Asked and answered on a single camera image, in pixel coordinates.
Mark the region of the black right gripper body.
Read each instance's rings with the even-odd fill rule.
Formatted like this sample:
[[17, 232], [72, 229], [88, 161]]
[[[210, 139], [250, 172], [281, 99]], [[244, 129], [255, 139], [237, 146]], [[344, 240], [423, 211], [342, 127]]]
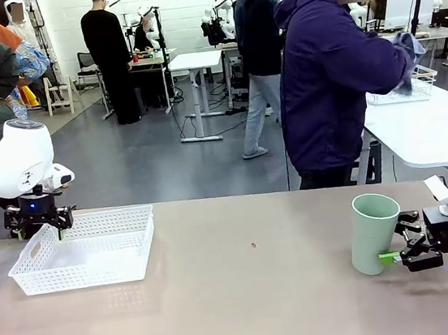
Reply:
[[422, 210], [430, 242], [440, 252], [448, 253], [448, 204]]

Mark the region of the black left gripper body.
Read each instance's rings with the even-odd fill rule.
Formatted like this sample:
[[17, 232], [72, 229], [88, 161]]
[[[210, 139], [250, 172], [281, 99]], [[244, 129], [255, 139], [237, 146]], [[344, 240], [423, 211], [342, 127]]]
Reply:
[[18, 198], [20, 227], [29, 225], [58, 225], [55, 195], [22, 195]]

